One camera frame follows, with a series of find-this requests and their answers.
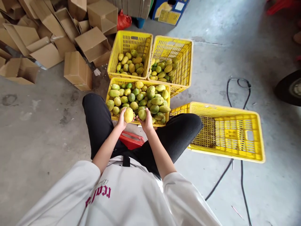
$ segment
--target blue box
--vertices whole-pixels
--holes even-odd
[[[157,0],[153,20],[177,26],[189,0]]]

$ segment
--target electric cord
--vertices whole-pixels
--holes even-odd
[[[250,98],[250,95],[251,95],[251,84],[249,83],[248,80],[244,79],[244,78],[230,78],[227,82],[227,99],[228,99],[228,102],[229,102],[229,105],[230,107],[232,107],[232,104],[231,104],[231,101],[230,101],[230,98],[229,98],[229,83],[232,81],[232,80],[237,80],[237,84],[238,86],[240,86],[241,88],[243,89],[248,89],[249,90],[249,94],[248,94],[248,97],[245,101],[245,104],[244,104],[244,107],[242,109],[245,109],[246,108],[246,105],[249,101],[249,98]],[[241,85],[240,81],[243,81],[247,84],[247,86],[243,86]],[[224,170],[223,174],[220,176],[219,180],[217,181],[216,185],[214,186],[214,188],[212,189],[212,191],[209,193],[209,195],[205,198],[205,201],[207,201],[211,195],[213,194],[213,192],[215,191],[215,189],[217,188],[217,186],[219,185],[219,183],[221,182],[222,178],[224,177],[224,175],[226,174],[226,172],[228,171],[229,167],[231,166],[231,164],[233,163],[233,160],[234,159],[231,159],[229,164],[227,165],[226,169]],[[240,179],[240,184],[241,184],[241,190],[242,190],[242,194],[243,194],[243,197],[244,197],[244,202],[245,202],[245,206],[246,206],[246,211],[247,211],[247,215],[248,215],[248,221],[249,221],[249,226],[252,226],[252,223],[251,223],[251,218],[250,218],[250,214],[249,214],[249,208],[248,208],[248,204],[247,204],[247,199],[246,199],[246,194],[245,194],[245,189],[244,189],[244,165],[243,165],[243,161],[241,160],[240,161],[240,165],[241,165],[241,179]]]

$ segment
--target concrete floor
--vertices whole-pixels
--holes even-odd
[[[297,68],[293,61],[301,48],[291,36],[298,28],[289,11],[268,17],[266,8],[265,1],[194,0],[177,27],[147,20],[141,31],[194,40],[192,85],[172,98],[171,108],[191,101],[228,106],[228,78],[250,81],[247,108],[261,116],[267,159],[265,164],[244,163],[252,223],[300,225],[301,112],[277,100],[272,91]],[[105,96],[108,77],[98,76],[94,83],[95,92]],[[40,72],[33,86],[0,78],[1,225],[15,225],[76,161],[89,160],[81,106],[85,94],[63,78],[63,63]],[[230,97],[235,107],[241,107],[246,93],[233,86]],[[127,129],[141,132],[134,125]],[[228,158],[186,150],[176,167],[206,196],[228,162]],[[223,225],[248,225],[240,163],[234,163],[208,203]]]

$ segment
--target red object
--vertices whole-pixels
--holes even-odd
[[[296,0],[277,0],[277,2],[268,9],[267,14],[273,15],[277,11],[283,9],[283,8],[300,8],[300,1]]]
[[[117,30],[124,30],[132,25],[132,18],[123,14],[123,10],[120,10],[117,20]]]
[[[137,138],[138,140],[134,140],[132,138],[126,137],[123,134],[130,135],[130,136],[132,136],[134,138]],[[141,147],[144,144],[143,137],[138,136],[138,135],[133,134],[133,133],[130,133],[130,132],[127,132],[127,131],[122,131],[119,139],[121,140],[122,143],[124,143],[127,146],[127,148],[129,150],[134,150],[136,148]]]

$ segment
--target black strap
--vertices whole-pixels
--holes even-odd
[[[124,167],[130,167],[130,159],[129,159],[129,155],[127,153],[123,154],[123,163],[122,166]]]

